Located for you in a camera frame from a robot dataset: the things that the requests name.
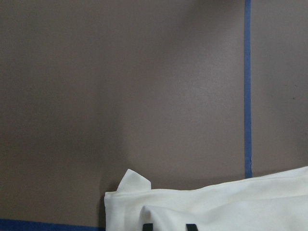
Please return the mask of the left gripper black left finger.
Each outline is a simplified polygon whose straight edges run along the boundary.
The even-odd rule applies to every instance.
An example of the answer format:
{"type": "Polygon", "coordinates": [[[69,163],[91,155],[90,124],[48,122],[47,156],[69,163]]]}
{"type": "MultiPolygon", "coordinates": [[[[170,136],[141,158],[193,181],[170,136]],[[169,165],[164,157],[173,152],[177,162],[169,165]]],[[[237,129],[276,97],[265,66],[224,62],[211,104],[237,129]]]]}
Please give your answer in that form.
{"type": "Polygon", "coordinates": [[[142,226],[142,231],[153,231],[154,230],[154,226],[152,223],[145,223],[142,226]]]}

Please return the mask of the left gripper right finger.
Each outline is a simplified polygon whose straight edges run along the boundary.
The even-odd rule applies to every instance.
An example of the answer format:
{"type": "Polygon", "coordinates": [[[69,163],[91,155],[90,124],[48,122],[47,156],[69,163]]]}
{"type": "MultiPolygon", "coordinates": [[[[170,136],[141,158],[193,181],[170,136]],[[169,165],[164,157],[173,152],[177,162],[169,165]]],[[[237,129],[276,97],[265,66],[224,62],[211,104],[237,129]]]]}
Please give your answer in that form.
{"type": "Polygon", "coordinates": [[[186,224],[186,230],[187,231],[198,231],[196,224],[186,224]]]}

